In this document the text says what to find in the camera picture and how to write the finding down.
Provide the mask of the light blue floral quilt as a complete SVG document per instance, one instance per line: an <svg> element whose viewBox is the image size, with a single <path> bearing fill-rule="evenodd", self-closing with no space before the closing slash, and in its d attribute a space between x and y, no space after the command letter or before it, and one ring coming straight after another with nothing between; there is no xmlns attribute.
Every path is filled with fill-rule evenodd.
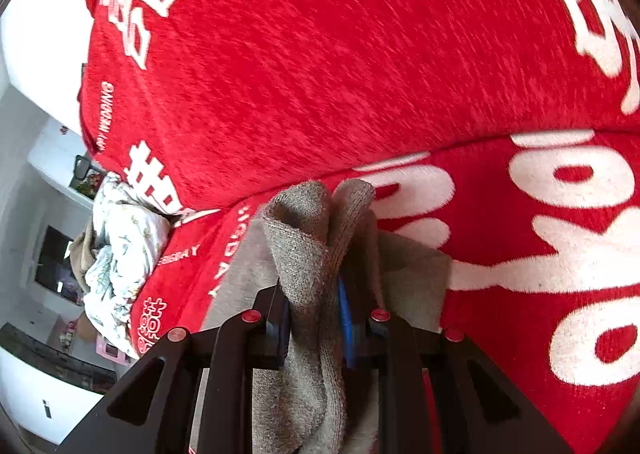
<svg viewBox="0 0 640 454"><path fill-rule="evenodd" d="M167 245L171 225L138 199L114 172L106 174L93 200L91 250L96 261L84 276L85 313L119 351L137 359L131 331L134 301Z"/></svg>

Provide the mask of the dark tv cabinet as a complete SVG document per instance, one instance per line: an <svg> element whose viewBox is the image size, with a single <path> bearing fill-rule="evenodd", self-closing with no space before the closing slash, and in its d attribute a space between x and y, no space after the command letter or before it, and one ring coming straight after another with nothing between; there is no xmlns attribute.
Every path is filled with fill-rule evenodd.
<svg viewBox="0 0 640 454"><path fill-rule="evenodd" d="M53 349L10 323L2 326L0 337L3 350L66 384L104 394L117 382L114 370L107 370Z"/></svg>

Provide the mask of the grey-brown knit garment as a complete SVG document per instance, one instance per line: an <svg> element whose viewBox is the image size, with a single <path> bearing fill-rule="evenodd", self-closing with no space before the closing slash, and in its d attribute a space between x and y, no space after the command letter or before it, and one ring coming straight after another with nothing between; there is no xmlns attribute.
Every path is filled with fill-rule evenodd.
<svg viewBox="0 0 640 454"><path fill-rule="evenodd" d="M449 284L448 255L382 232L374 189L347 180L292 186L262 206L241 241L204 325L217 327L280 284L290 301L292 336L280 370L253 374L256 453L373 453L378 377L342 372L337 274L348 262L384 309L437 331ZM347 259L347 252L355 255Z"/></svg>

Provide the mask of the pink plastic stool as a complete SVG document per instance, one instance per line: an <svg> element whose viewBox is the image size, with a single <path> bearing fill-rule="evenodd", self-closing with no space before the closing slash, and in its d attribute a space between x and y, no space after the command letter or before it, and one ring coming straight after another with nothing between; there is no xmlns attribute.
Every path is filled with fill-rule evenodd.
<svg viewBox="0 0 640 454"><path fill-rule="evenodd" d="M102 335L96 336L96 353L102 358L110 360L116 364L129 366L132 363L130 356L119 350L114 344L111 344Z"/></svg>

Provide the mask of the red wedding blanket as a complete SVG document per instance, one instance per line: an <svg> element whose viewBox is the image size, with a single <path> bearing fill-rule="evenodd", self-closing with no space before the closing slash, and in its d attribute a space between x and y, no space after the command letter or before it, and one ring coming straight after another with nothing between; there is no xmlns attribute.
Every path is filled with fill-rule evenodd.
<svg viewBox="0 0 640 454"><path fill-rule="evenodd" d="M617 0L86 0L101 166L182 229L137 352L222 304L257 207L359 177L452 261L468 335L577 453L639 381L639 37Z"/></svg>

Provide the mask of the brown fleece blanket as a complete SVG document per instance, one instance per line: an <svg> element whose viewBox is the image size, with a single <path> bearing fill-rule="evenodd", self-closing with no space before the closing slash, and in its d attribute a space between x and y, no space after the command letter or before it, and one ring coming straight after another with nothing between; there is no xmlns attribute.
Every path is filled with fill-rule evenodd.
<svg viewBox="0 0 640 454"><path fill-rule="evenodd" d="M89 220L84 230L70 244L70 267L83 293L90 291L86 274L96 263L93 245L94 229L92 220Z"/></svg>

